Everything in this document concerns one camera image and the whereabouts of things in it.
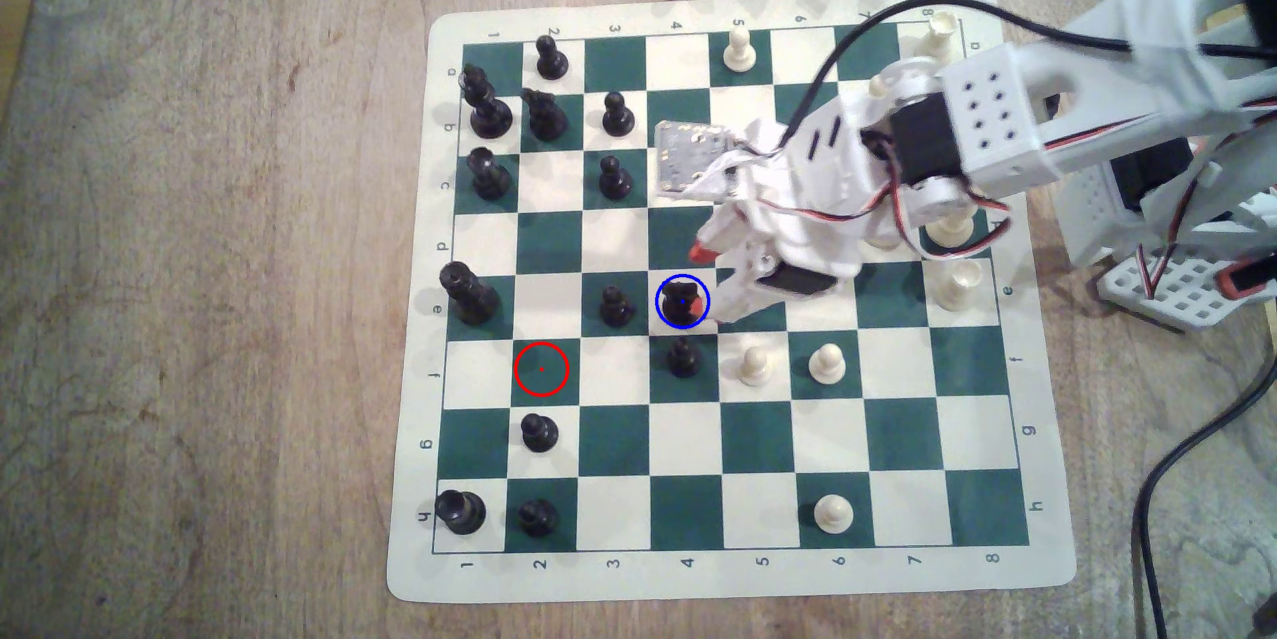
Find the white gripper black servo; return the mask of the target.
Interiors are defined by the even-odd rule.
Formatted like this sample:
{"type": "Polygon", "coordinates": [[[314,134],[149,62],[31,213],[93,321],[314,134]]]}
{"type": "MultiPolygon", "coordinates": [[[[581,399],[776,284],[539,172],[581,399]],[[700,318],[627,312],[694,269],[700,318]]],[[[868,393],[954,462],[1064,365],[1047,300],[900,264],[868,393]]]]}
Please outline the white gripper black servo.
{"type": "Polygon", "coordinates": [[[884,132],[890,112],[885,83],[845,91],[794,125],[759,127],[769,158],[738,166],[733,199],[696,231],[693,265],[730,267],[711,290],[711,320],[737,322],[787,299],[822,296],[862,270],[862,240],[886,216],[886,162],[866,148],[862,130],[884,132]],[[727,256],[743,245],[738,256],[727,256]]]}

